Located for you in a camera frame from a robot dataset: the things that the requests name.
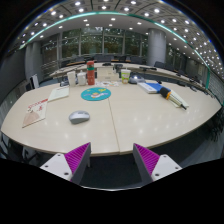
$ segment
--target cup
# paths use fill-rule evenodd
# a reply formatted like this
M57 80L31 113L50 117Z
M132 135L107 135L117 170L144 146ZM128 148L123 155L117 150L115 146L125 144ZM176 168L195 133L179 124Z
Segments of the cup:
M70 85L71 87L76 86L75 71L68 72L68 73L67 73L67 76L68 76L68 82L69 82L69 85Z
M78 77L78 83L80 86L85 86L86 85L86 73L85 72L81 72L77 74Z
M128 80L129 80L129 77L130 77L130 73L131 73L131 70L121 69L121 78L122 78L122 83L123 84L127 84L128 83Z

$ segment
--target light fixture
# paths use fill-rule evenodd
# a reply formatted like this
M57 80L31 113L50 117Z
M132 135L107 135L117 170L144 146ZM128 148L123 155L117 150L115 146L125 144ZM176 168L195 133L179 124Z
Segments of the light fixture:
M159 9L154 9L154 12L159 13L160 11L159 11Z

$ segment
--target red bottle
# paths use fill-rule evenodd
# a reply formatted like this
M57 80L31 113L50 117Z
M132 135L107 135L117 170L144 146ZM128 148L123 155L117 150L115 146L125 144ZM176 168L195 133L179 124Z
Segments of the red bottle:
M87 82L88 82L88 85L95 85L94 61L88 61L86 64L87 64Z

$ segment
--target mouse pad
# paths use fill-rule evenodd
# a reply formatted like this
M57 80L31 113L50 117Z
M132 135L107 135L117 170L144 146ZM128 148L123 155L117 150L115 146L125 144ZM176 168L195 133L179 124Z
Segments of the mouse pad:
M110 90L105 88L91 88L81 93L81 97L84 100L89 101L105 100L108 97L110 97L110 95L111 95Z

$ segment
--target ceiling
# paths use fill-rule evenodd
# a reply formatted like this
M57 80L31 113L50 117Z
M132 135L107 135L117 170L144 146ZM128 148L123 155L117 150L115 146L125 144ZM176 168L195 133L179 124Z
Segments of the ceiling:
M190 57L197 62L204 64L204 60L213 72L222 77L222 61L214 49L212 43L206 37L205 33L200 30L197 24L194 23L194 21L163 1L134 1L136 4L132 4L132 0L63 1L51 9L46 10L30 24L27 24L26 29L20 33L15 42L12 44L11 49L22 45L23 41L25 41L25 44L31 43L32 41L39 41L41 40L41 35L44 36L43 38L46 38L53 34L59 33L60 31L86 27L86 23L89 24L89 27L110 27L109 24L112 24L113 28L126 30L133 28L132 31L142 34L146 34L149 28L157 28L166 32L167 44L170 43L172 47L175 49L178 48L181 53L185 53L187 57ZM88 13L91 12L108 12L108 14L88 15ZM111 14L113 12L117 12L123 15ZM66 20L66 18L71 18L71 16L78 15L83 15L83 17ZM182 37L185 42L178 38L176 34Z

